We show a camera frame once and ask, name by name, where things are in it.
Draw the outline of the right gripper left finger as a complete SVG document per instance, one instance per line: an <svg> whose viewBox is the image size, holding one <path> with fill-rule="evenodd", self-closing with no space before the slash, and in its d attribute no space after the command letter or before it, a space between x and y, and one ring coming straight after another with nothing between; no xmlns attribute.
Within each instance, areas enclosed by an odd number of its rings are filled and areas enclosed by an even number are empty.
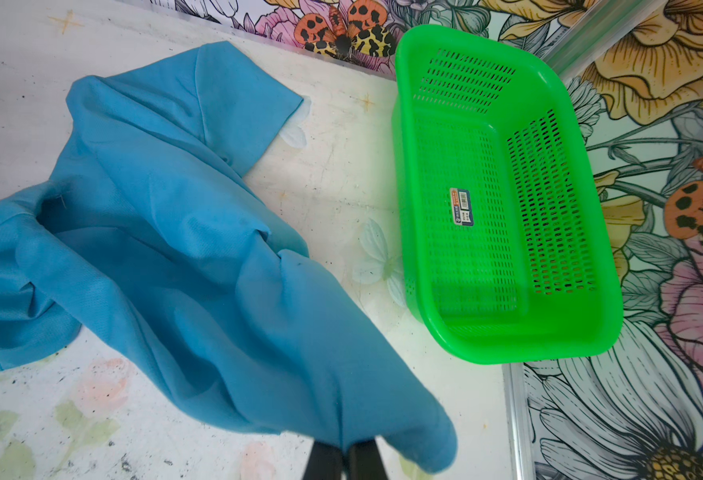
<svg viewBox="0 0 703 480"><path fill-rule="evenodd" d="M315 441L303 480L342 480L345 471L343 451L333 445Z"/></svg>

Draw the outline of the blue t shirt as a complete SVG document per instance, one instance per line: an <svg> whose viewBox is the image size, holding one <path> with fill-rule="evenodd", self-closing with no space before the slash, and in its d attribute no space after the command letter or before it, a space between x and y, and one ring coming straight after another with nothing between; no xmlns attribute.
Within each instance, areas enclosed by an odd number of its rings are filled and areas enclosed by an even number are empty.
<svg viewBox="0 0 703 480"><path fill-rule="evenodd" d="M228 42L76 81L50 179L0 201L0 371L88 328L211 426L449 468L443 406L245 184L301 104Z"/></svg>

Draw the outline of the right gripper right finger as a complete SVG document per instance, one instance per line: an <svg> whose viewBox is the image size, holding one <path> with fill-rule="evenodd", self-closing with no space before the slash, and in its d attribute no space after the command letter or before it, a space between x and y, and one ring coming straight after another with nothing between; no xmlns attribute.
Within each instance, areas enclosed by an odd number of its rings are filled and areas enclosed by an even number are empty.
<svg viewBox="0 0 703 480"><path fill-rule="evenodd" d="M353 444L347 454L349 480L388 480L375 439Z"/></svg>

